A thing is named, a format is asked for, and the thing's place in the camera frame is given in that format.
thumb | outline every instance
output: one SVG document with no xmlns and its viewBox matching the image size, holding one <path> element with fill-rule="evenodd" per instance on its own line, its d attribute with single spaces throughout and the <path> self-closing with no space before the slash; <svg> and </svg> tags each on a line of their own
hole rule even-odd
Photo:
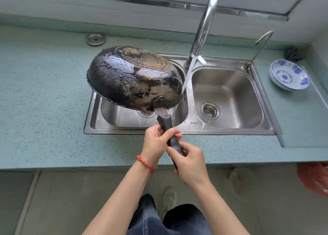
<svg viewBox="0 0 328 235">
<path fill-rule="evenodd" d="M 180 155 L 179 152 L 176 151 L 176 149 L 167 146 L 166 147 L 166 152 L 169 154 L 170 158 L 175 162 L 179 163 L 181 158 L 184 158 L 184 156 Z"/>
<path fill-rule="evenodd" d="M 161 139 L 167 143 L 175 134 L 175 128 L 168 129 L 162 136 Z"/>
</svg>

blue jeans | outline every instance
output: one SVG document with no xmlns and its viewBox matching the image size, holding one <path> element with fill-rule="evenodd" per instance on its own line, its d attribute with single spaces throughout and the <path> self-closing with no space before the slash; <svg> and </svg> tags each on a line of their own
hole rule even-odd
<svg viewBox="0 0 328 235">
<path fill-rule="evenodd" d="M 140 198 L 127 235 L 213 235 L 201 211 L 192 204 L 176 206 L 162 222 L 150 194 Z"/>
</svg>

person's right arm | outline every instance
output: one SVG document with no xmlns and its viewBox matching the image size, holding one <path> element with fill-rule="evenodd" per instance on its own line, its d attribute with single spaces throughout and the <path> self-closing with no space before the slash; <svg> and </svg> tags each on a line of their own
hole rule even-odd
<svg viewBox="0 0 328 235">
<path fill-rule="evenodd" d="M 178 167 L 183 182 L 189 185 L 202 204 L 215 235 L 249 235 L 238 218 L 212 185 L 206 170 L 203 151 L 186 142 L 180 142 L 187 154 L 180 155 L 172 147 L 166 151 Z"/>
</svg>

person's left hand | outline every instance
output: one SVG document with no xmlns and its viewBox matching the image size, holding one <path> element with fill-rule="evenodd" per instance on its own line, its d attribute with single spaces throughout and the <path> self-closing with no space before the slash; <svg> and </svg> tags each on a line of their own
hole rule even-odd
<svg viewBox="0 0 328 235">
<path fill-rule="evenodd" d="M 155 168 L 166 150 L 167 141 L 174 135 L 178 141 L 182 138 L 182 134 L 177 128 L 171 128 L 164 133 L 160 124 L 149 127 L 146 130 L 142 153 L 140 154 L 142 160 L 150 167 Z"/>
</svg>

blackened pan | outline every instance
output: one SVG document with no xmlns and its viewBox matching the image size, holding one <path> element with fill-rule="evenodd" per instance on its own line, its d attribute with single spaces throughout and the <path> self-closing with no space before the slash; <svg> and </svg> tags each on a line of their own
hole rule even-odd
<svg viewBox="0 0 328 235">
<path fill-rule="evenodd" d="M 154 110 L 162 129 L 172 128 L 167 109 L 180 102 L 182 80 L 164 57 L 136 47 L 103 49 L 92 60 L 87 81 L 102 98 L 129 109 Z M 185 156 L 175 136 L 168 145 Z"/>
</svg>

